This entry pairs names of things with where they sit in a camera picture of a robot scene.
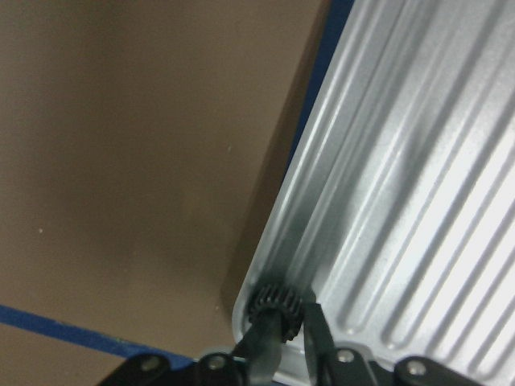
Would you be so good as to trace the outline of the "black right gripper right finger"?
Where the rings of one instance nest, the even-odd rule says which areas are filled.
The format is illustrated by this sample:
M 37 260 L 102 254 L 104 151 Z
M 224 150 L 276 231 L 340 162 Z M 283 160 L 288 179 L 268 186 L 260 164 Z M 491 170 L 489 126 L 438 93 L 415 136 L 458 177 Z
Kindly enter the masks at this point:
M 356 349 L 337 347 L 318 303 L 304 305 L 303 335 L 314 385 L 477 385 L 466 376 L 421 356 L 408 356 L 385 370 Z

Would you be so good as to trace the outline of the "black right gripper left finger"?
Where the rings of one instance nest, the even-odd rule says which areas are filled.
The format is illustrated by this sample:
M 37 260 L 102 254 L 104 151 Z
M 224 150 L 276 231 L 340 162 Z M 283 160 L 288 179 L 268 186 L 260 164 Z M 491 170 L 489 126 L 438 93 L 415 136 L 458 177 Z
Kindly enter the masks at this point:
M 163 355 L 133 356 L 101 385 L 269 385 L 281 360 L 282 317 L 261 314 L 229 353 L 212 352 L 174 369 Z

